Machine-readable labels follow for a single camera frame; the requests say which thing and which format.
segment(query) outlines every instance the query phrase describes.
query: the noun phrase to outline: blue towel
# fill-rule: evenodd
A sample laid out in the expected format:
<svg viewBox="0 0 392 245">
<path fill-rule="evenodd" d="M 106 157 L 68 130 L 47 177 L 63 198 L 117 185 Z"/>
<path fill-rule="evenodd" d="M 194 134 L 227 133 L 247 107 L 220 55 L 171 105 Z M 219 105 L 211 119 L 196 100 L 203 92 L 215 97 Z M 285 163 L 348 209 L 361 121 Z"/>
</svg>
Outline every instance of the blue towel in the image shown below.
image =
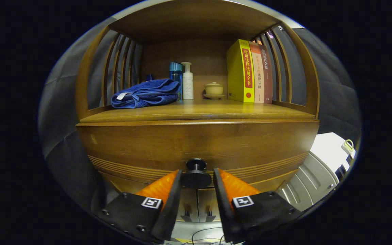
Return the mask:
<svg viewBox="0 0 392 245">
<path fill-rule="evenodd" d="M 172 79 L 142 82 L 115 93 L 112 97 L 112 107 L 122 109 L 169 104 L 178 99 L 180 89 L 180 83 Z M 123 98 L 117 99 L 121 93 L 126 94 Z"/>
</svg>

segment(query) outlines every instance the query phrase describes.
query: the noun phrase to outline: red book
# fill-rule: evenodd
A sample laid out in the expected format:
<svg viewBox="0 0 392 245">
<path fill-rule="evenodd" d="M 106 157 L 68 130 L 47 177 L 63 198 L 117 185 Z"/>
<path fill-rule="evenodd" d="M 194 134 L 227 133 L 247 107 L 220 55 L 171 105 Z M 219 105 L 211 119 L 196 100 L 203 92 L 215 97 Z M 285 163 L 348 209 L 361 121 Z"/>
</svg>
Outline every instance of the red book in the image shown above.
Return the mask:
<svg viewBox="0 0 392 245">
<path fill-rule="evenodd" d="M 261 61 L 263 62 L 264 103 L 271 104 L 273 99 L 273 79 L 269 51 L 264 45 L 258 44 L 258 46 L 260 47 Z"/>
</svg>

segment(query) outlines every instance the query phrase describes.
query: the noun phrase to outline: white pump bottle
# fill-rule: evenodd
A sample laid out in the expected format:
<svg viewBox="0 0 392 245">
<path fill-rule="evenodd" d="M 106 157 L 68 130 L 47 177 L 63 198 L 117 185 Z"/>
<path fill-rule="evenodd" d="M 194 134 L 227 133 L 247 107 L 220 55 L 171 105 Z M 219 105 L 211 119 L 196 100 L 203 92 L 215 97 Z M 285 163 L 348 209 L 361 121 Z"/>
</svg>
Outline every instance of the white pump bottle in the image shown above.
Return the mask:
<svg viewBox="0 0 392 245">
<path fill-rule="evenodd" d="M 185 73 L 182 73 L 182 99 L 194 99 L 193 97 L 193 73 L 190 72 L 190 62 L 182 62 Z"/>
</svg>

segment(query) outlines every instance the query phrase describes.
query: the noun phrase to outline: drawer knob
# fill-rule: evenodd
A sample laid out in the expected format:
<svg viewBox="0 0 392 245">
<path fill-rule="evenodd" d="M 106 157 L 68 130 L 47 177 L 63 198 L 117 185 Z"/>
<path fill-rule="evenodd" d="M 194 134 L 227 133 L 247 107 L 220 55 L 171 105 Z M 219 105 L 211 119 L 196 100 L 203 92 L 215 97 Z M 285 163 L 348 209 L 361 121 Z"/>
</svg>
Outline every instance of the drawer knob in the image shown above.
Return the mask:
<svg viewBox="0 0 392 245">
<path fill-rule="evenodd" d="M 192 158 L 185 164 L 187 171 L 181 176 L 182 186 L 200 189 L 211 184 L 211 176 L 205 172 L 207 163 L 200 158 Z"/>
</svg>

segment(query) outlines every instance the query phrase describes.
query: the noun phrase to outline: brown book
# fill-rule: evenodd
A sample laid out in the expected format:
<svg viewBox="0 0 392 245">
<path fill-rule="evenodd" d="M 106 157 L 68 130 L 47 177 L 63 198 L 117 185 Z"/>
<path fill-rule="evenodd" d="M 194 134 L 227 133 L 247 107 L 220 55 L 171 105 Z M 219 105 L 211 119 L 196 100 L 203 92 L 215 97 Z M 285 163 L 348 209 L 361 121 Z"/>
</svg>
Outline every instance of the brown book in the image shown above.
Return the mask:
<svg viewBox="0 0 392 245">
<path fill-rule="evenodd" d="M 249 41 L 254 64 L 255 97 L 254 103 L 264 103 L 264 74 L 261 50 L 257 43 Z"/>
<path fill-rule="evenodd" d="M 273 79 L 269 51 L 264 45 L 258 44 L 258 46 L 260 47 L 261 60 L 263 62 L 264 103 L 271 104 L 273 99 Z"/>
</svg>

